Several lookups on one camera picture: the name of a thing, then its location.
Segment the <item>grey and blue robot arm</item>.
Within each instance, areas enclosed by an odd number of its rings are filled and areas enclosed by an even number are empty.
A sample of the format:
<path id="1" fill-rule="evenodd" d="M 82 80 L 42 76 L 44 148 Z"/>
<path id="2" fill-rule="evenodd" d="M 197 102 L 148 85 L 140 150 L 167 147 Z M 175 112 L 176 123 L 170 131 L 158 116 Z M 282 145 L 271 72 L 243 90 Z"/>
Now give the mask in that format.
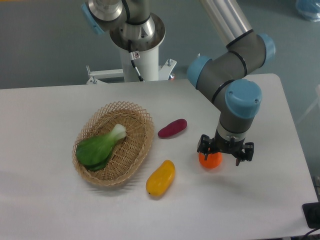
<path id="1" fill-rule="evenodd" d="M 246 76 L 276 53 L 273 40 L 256 34 L 235 0 L 203 0 L 227 52 L 217 59 L 198 56 L 187 69 L 187 78 L 219 111 L 214 137 L 202 135 L 197 151 L 204 156 L 230 154 L 237 163 L 251 161 L 254 144 L 245 138 L 262 101 L 260 87 Z M 166 34 L 163 21 L 147 0 L 87 0 L 81 10 L 89 26 L 100 35 L 109 32 L 120 51 L 124 80 L 167 80 L 159 66 L 159 46 Z"/>

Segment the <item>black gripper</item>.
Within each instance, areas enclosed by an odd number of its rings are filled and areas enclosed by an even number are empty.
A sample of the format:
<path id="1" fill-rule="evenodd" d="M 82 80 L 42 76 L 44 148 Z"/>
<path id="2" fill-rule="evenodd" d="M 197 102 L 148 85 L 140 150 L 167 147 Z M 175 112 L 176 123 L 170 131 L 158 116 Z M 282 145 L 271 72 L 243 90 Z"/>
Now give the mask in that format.
<path id="1" fill-rule="evenodd" d="M 235 165 L 239 166 L 241 162 L 251 162 L 255 151 L 253 142 L 243 144 L 244 141 L 244 139 L 224 139 L 217 131 L 215 132 L 214 138 L 202 134 L 197 144 L 197 152 L 204 156 L 205 161 L 210 154 L 216 154 L 218 152 L 234 154 L 236 158 Z"/>

